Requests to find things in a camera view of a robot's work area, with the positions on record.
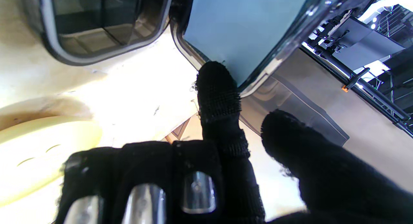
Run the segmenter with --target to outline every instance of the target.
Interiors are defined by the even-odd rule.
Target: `orange clip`
[[[341,88],[342,90],[344,90],[344,92],[348,92],[348,89],[346,88],[346,86],[343,86],[342,88]]]

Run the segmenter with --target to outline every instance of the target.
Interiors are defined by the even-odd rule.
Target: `gloved hand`
[[[77,152],[65,165],[56,224],[263,223],[239,128],[236,83],[217,62],[196,80],[203,141]]]
[[[56,224],[264,223],[235,82],[209,62],[196,88],[203,141],[73,154]],[[410,193],[291,114],[267,115],[261,137],[267,153],[299,179],[307,205],[270,223],[413,223]]]

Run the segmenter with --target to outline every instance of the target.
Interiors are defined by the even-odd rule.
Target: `cable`
[[[350,31],[349,30],[346,30],[340,37],[338,37],[337,39],[335,39],[335,38],[324,38],[324,37],[321,37],[321,36],[319,36],[317,33],[313,33],[314,35],[316,35],[318,38],[321,38],[321,39],[324,39],[324,40],[329,40],[329,41],[332,41],[332,42],[336,42],[337,40],[340,40],[340,39],[342,39],[347,33],[349,33]]]

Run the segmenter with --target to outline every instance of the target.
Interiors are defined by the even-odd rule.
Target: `light blue panel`
[[[305,0],[194,0],[184,39],[242,84],[286,33]]]

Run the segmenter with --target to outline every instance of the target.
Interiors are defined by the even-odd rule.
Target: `yellow disc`
[[[0,207],[61,176],[74,152],[97,146],[101,128],[79,117],[46,117],[0,131]]]

